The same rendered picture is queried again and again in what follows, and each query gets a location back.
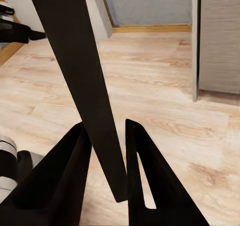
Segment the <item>poster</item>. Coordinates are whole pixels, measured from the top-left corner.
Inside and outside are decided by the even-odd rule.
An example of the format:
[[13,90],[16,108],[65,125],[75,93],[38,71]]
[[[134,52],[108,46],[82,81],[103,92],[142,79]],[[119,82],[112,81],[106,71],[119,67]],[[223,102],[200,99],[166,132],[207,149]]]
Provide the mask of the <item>poster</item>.
[[128,201],[127,169],[86,0],[32,0],[117,203]]

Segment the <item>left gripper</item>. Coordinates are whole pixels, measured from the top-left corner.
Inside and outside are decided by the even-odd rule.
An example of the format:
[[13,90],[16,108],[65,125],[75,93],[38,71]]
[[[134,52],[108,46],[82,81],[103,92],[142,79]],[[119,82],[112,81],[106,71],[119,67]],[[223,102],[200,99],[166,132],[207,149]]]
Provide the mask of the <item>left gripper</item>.
[[47,38],[46,33],[33,31],[28,26],[0,19],[0,43],[29,44],[29,41],[38,41],[45,38]]

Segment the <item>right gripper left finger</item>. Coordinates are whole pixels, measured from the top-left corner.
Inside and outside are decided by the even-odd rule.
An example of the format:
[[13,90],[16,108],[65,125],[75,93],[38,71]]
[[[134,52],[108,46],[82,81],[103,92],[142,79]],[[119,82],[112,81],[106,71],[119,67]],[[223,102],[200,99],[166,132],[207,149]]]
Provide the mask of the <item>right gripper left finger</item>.
[[0,202],[0,226],[79,226],[91,150],[80,122]]

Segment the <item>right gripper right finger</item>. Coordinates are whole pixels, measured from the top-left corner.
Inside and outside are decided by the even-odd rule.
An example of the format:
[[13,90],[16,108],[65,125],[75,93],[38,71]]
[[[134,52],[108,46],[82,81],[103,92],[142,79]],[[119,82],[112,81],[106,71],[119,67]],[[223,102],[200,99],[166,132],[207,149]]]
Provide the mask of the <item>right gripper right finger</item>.
[[[129,226],[210,226],[145,128],[125,120]],[[156,209],[145,206],[139,153]]]

